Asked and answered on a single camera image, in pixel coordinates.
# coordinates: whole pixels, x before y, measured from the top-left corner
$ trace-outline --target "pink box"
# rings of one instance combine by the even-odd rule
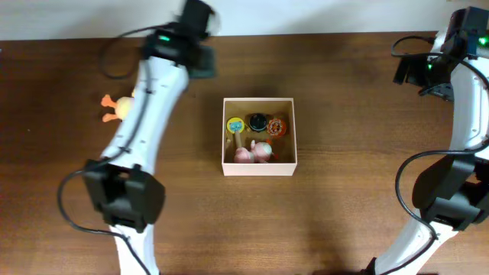
[[[277,158],[272,157],[270,163],[234,163],[236,145],[234,135],[226,129],[226,122],[232,117],[239,117],[248,125],[249,115],[254,113],[263,113],[283,119],[287,125],[287,132],[283,137],[271,139],[266,131],[260,133],[243,131],[241,133],[243,147],[250,150],[251,140],[260,142],[270,139],[272,151]],[[292,176],[296,167],[297,145],[293,99],[224,99],[222,112],[222,171],[224,176]]]

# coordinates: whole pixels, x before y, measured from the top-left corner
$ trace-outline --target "wooden table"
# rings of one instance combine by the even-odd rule
[[[392,83],[390,44],[404,34],[219,37],[219,77],[191,83],[173,111],[157,162],[167,204],[156,224],[165,274],[329,274],[360,270],[390,246],[408,215],[394,195],[398,166],[447,148],[452,104]],[[117,274],[112,238],[60,217],[60,179],[97,158],[117,122],[100,99],[133,79],[96,67],[104,40],[0,42],[0,273]],[[125,70],[139,40],[125,40]],[[411,51],[428,50],[413,45]],[[222,98],[292,97],[299,166],[292,177],[224,177]],[[402,190],[437,157],[411,165]],[[79,223],[106,228],[81,180],[66,189]],[[423,272],[489,273],[489,222],[446,244]]]

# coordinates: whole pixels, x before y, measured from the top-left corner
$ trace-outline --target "yellow toy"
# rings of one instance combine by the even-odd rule
[[[132,93],[132,96],[133,97],[121,97],[117,102],[114,102],[110,98],[110,95],[105,95],[100,104],[103,107],[113,108],[115,114],[105,114],[102,117],[102,121],[107,122],[115,119],[124,120],[128,116],[128,113],[131,111],[134,104],[134,92]]]

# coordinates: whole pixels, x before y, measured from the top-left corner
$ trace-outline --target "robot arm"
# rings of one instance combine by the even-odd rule
[[[448,30],[437,34],[432,52],[463,59],[489,76],[489,59],[485,54],[488,17],[488,11],[478,8],[457,11]],[[477,74],[450,59],[429,57],[401,60],[394,82],[401,84],[404,77],[406,82],[423,88],[420,95],[435,95],[454,102],[450,150],[482,147],[488,134],[489,101],[487,87]],[[489,213],[487,160],[489,149],[472,155],[448,155],[422,172],[414,186],[413,204],[416,214],[436,230],[438,239],[428,246],[431,231],[411,218],[390,249],[372,260],[367,273],[417,274],[445,241],[471,223],[485,220]],[[479,183],[467,181],[473,173]]]
[[[102,160],[87,161],[86,167],[97,167],[104,159],[125,152],[83,174],[95,210],[102,213],[112,232],[127,238],[132,248],[125,240],[115,238],[122,275],[160,273],[153,245],[154,223],[165,200],[165,188],[153,177],[158,147],[189,79],[213,75],[212,50],[199,45],[208,36],[207,24],[213,14],[200,0],[187,0],[178,22],[146,37],[132,110],[103,151]]]

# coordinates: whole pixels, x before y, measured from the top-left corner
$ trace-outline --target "white wall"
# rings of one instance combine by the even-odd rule
[[[437,31],[488,0],[207,0],[221,35]],[[0,40],[112,37],[162,24],[183,0],[0,0]]]

